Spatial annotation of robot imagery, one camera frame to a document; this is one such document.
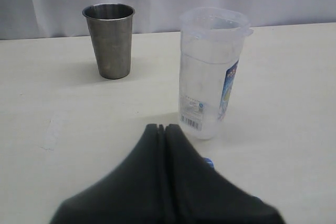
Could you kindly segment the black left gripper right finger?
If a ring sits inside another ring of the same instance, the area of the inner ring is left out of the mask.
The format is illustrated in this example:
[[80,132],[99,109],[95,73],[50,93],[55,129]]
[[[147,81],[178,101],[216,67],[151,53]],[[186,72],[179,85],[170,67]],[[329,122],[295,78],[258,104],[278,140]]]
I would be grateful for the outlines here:
[[176,124],[165,130],[167,176],[179,223],[284,223],[278,210],[212,168]]

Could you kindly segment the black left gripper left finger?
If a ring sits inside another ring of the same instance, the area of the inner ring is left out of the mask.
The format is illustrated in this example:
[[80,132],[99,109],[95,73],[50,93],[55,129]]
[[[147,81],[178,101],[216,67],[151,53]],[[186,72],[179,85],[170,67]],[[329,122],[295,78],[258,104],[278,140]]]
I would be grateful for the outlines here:
[[167,223],[163,126],[149,124],[106,177],[66,199],[51,223]]

